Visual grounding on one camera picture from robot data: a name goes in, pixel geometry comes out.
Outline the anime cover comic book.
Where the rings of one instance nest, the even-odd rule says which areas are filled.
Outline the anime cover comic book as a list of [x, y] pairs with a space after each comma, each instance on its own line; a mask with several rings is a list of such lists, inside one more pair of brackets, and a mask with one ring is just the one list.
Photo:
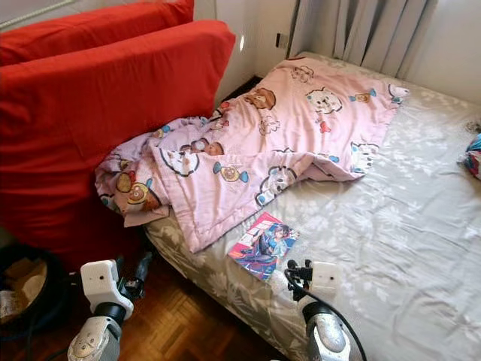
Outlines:
[[234, 244], [228, 256], [254, 278], [268, 281], [299, 237], [298, 230], [265, 212]]

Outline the black waste bin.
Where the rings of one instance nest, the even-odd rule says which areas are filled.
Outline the black waste bin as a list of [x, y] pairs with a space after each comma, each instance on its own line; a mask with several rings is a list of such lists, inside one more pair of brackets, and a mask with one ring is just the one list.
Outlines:
[[39, 332], [55, 326], [70, 308], [70, 280], [62, 262], [46, 250], [27, 244], [11, 244], [0, 248], [1, 290], [11, 290], [6, 283], [4, 271], [21, 259], [44, 260], [47, 276], [44, 288], [19, 317], [0, 323], [0, 341], [28, 339]]

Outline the bed with grey floral sheet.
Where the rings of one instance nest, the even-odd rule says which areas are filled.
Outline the bed with grey floral sheet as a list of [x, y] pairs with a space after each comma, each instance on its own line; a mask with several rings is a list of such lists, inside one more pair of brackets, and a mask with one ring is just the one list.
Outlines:
[[331, 302], [368, 361], [481, 361], [481, 180], [460, 163], [481, 106], [410, 89], [365, 176], [267, 210], [300, 232], [289, 257], [341, 269]]

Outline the pink cartoon print blanket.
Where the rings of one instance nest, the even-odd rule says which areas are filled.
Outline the pink cartoon print blanket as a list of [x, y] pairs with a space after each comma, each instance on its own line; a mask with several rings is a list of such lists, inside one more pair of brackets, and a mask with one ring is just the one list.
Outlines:
[[287, 59], [213, 116], [177, 118], [114, 148], [94, 187], [125, 226], [173, 217], [197, 252], [299, 181], [364, 176], [409, 95], [397, 81]]

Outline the large red cushion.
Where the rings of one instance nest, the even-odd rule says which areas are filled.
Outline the large red cushion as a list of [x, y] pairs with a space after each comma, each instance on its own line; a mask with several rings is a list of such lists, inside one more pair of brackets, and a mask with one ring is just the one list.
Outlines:
[[2, 227], [69, 269], [137, 250], [94, 169], [124, 141], [212, 110], [234, 44], [225, 23], [195, 20], [1, 66]]
[[0, 66], [140, 37], [195, 19], [195, 0], [148, 0], [45, 20], [0, 34]]

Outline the colourful patterned cloth item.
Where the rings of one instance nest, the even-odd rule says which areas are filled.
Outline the colourful patterned cloth item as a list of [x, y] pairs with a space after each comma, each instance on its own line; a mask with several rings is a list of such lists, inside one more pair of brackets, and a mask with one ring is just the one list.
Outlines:
[[481, 133], [467, 146], [459, 164], [481, 181]]

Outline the grey curtain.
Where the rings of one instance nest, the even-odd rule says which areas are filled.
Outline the grey curtain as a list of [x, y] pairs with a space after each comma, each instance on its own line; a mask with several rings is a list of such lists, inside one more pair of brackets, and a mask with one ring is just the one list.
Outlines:
[[311, 52], [385, 75], [413, 54], [432, 0], [298, 0], [288, 55]]

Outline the white window frame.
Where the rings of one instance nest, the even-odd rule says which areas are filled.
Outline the white window frame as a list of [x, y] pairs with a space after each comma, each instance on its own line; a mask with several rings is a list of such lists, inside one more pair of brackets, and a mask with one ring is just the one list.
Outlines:
[[75, 2], [76, 0], [0, 0], [0, 30]]

